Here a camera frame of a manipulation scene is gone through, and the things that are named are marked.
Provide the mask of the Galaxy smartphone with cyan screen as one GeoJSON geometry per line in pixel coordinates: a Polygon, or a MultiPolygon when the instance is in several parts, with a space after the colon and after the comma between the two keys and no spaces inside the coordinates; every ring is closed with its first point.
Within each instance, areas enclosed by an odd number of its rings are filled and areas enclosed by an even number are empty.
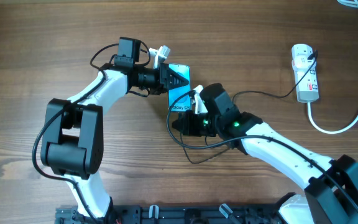
{"type": "MultiPolygon", "coordinates": [[[[182,64],[174,64],[170,63],[169,68],[171,68],[174,72],[181,75],[183,78],[190,82],[190,67],[188,65],[182,64]]],[[[190,84],[186,86],[182,86],[179,88],[175,88],[168,91],[168,107],[174,103],[174,101],[179,98],[181,95],[185,94],[186,92],[190,91],[190,84]]],[[[183,98],[179,99],[172,108],[172,112],[184,112],[186,110],[191,110],[191,100],[188,95],[184,96],[183,98]]]]}

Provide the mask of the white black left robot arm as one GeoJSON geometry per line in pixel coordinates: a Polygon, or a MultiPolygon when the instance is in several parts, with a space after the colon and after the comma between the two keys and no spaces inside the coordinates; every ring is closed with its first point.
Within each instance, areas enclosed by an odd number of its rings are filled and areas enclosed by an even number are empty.
{"type": "Polygon", "coordinates": [[[104,153],[103,116],[132,87],[160,95],[190,84],[189,66],[164,62],[167,46],[150,49],[128,37],[115,46],[117,53],[96,67],[96,79],[84,90],[66,100],[49,101],[45,124],[34,142],[34,168],[48,179],[66,182],[78,204],[76,213],[57,223],[121,222],[98,172],[104,153]]]}

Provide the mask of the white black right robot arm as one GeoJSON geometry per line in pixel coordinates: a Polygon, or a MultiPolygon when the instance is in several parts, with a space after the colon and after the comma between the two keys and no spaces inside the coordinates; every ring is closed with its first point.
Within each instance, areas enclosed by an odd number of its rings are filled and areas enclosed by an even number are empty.
{"type": "Polygon", "coordinates": [[[219,136],[227,145],[258,158],[291,179],[304,195],[279,206],[286,223],[358,223],[358,162],[312,152],[274,131],[254,114],[240,112],[220,83],[185,94],[192,104],[167,128],[181,135],[219,136]]]}

